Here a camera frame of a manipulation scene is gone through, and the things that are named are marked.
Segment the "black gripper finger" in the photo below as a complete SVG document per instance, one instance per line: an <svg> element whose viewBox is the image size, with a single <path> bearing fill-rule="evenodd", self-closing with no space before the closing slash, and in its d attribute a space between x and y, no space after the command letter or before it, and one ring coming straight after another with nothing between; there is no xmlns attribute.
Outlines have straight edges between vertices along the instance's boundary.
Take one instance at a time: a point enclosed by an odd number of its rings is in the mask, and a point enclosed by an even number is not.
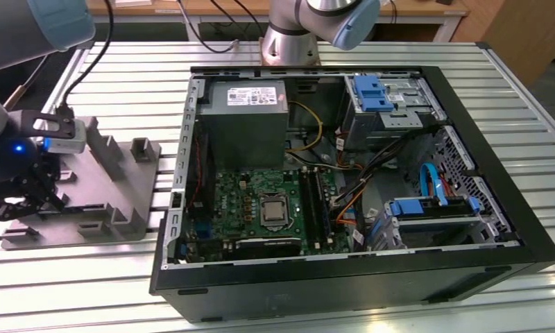
<svg viewBox="0 0 555 333"><path fill-rule="evenodd" d="M60 212L65 202L57 196L56 182L60 180L58 161L34 162L28 170L26 196L37 211Z"/></svg>
<svg viewBox="0 0 555 333"><path fill-rule="evenodd" d="M40 205L32 200L20 203L9 203L0 199L0 221L12 221L38 212Z"/></svg>

